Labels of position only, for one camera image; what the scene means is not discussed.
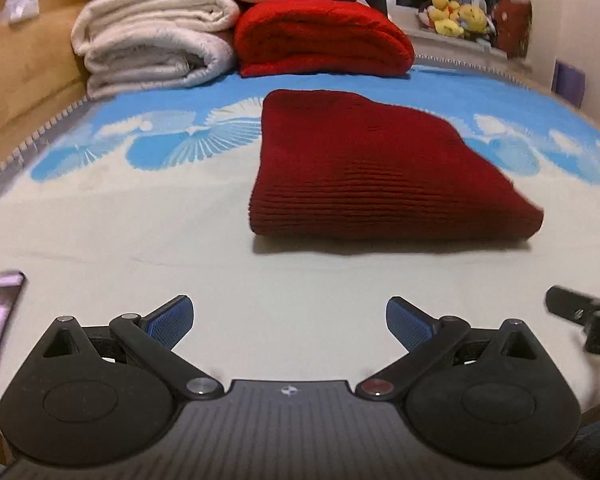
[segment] folded red quilt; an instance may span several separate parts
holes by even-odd
[[[283,0],[247,10],[235,27],[243,77],[344,72],[399,76],[410,69],[409,38],[357,2]]]
[[[542,216],[438,117],[349,92],[264,99],[256,234],[519,240]]]

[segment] triangular cutout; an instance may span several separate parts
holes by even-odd
[[[78,345],[75,343],[71,332],[68,330],[59,330],[56,337],[45,351],[44,357],[60,357],[62,355],[72,355],[78,353]]]
[[[536,354],[522,332],[512,332],[502,348],[502,355],[518,359],[535,359]]]

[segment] blue patterned bed sheet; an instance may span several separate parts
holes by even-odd
[[[486,76],[424,66],[404,78],[243,79],[232,73],[198,88],[121,94],[54,143],[30,176],[43,182],[80,171],[125,143],[126,161],[138,170],[221,156],[260,137],[262,101],[282,88],[350,91],[426,110],[450,121],[472,149],[511,174],[535,176],[545,160],[592,186],[600,184],[600,132],[567,107]]]

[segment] blue gripper pad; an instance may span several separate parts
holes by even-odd
[[[144,331],[171,350],[193,326],[193,304],[179,296],[144,318]]]
[[[395,296],[386,304],[386,326],[409,352],[431,339],[440,322],[403,298]]]

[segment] ribbed knit fabric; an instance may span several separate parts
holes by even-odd
[[[438,117],[350,92],[264,99],[256,234],[518,240],[542,217]]]
[[[247,10],[235,27],[243,77],[341,72],[399,76],[413,64],[409,38],[357,2],[282,0]]]

